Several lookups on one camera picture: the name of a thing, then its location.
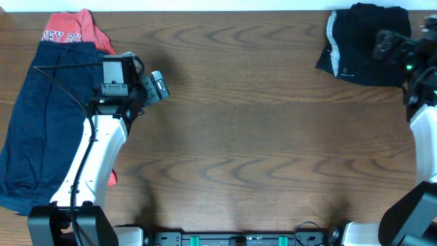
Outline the black shorts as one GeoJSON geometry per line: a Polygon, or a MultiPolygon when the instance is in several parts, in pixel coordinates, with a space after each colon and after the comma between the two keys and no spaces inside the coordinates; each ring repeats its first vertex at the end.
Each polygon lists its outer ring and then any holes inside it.
{"type": "Polygon", "coordinates": [[[399,69],[372,56],[381,29],[411,36],[408,11],[356,3],[333,10],[326,24],[326,45],[316,68],[347,82],[380,87],[401,87],[406,80],[399,69]]]}

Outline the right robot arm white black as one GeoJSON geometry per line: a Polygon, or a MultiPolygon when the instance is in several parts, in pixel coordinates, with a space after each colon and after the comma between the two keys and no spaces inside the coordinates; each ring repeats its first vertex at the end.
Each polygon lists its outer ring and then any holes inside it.
{"type": "Polygon", "coordinates": [[[373,57],[398,67],[407,77],[403,102],[416,153],[416,186],[390,207],[379,222],[347,222],[327,234],[325,245],[436,244],[436,30],[420,40],[394,31],[376,36],[373,57]]]}

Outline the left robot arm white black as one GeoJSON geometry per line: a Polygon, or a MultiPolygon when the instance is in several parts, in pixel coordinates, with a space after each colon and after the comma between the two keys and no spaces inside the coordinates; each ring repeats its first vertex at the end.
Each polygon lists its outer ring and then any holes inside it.
{"type": "Polygon", "coordinates": [[[113,227],[104,214],[107,183],[134,120],[144,107],[169,97],[159,71],[145,75],[141,59],[128,51],[99,63],[99,92],[80,108],[83,135],[70,169],[49,205],[35,206],[27,224],[34,245],[153,245],[139,225],[113,227]]]}

